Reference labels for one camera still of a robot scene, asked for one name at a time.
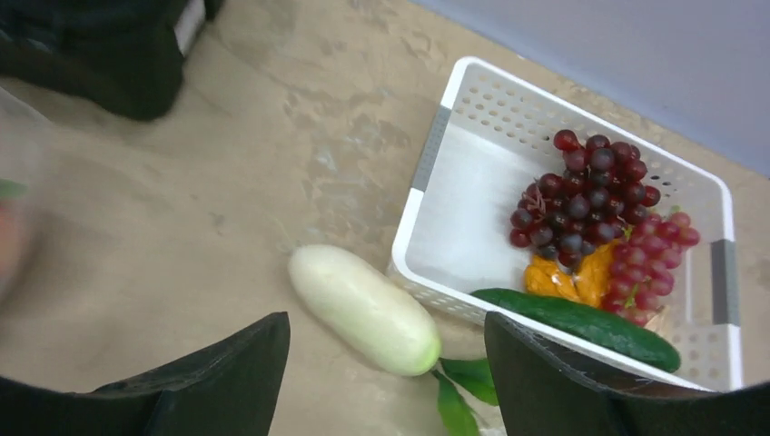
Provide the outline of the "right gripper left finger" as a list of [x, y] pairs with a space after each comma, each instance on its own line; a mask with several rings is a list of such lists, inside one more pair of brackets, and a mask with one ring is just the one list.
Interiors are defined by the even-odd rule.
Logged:
[[4, 435], [266, 435], [290, 349], [286, 312], [86, 393], [1, 380]]

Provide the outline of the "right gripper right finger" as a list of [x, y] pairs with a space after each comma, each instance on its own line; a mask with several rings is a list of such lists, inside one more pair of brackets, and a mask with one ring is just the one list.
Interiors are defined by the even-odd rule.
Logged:
[[484, 339], [509, 435], [766, 435], [769, 385], [711, 392], [626, 372], [498, 312]]

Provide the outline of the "light red grapes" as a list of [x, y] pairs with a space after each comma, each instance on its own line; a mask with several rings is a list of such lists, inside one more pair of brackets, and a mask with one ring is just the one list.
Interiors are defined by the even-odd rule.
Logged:
[[700, 239], [688, 213], [649, 213], [611, 251], [602, 308], [642, 327], [655, 324], [674, 291], [674, 271]]

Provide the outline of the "white radish with leaves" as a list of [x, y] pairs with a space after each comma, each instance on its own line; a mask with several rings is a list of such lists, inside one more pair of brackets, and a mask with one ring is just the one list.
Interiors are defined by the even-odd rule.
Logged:
[[435, 377], [448, 434], [489, 433], [462, 395], [498, 405], [488, 361], [442, 358], [436, 323], [407, 291], [356, 254], [328, 244], [295, 249], [288, 274], [308, 311], [374, 366], [401, 377]]

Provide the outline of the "dark red grapes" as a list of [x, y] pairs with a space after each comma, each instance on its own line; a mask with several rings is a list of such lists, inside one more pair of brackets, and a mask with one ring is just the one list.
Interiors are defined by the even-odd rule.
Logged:
[[565, 166], [544, 173], [521, 193], [509, 217], [510, 243], [568, 269], [642, 223], [661, 198], [644, 183], [647, 164], [637, 146], [603, 134], [586, 141], [568, 129], [552, 137]]

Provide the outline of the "clear zip top bag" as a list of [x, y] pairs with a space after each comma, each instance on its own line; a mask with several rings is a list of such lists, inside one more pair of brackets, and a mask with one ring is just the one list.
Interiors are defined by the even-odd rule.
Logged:
[[1, 91], [2, 295], [23, 269], [35, 238], [49, 127], [30, 105]]

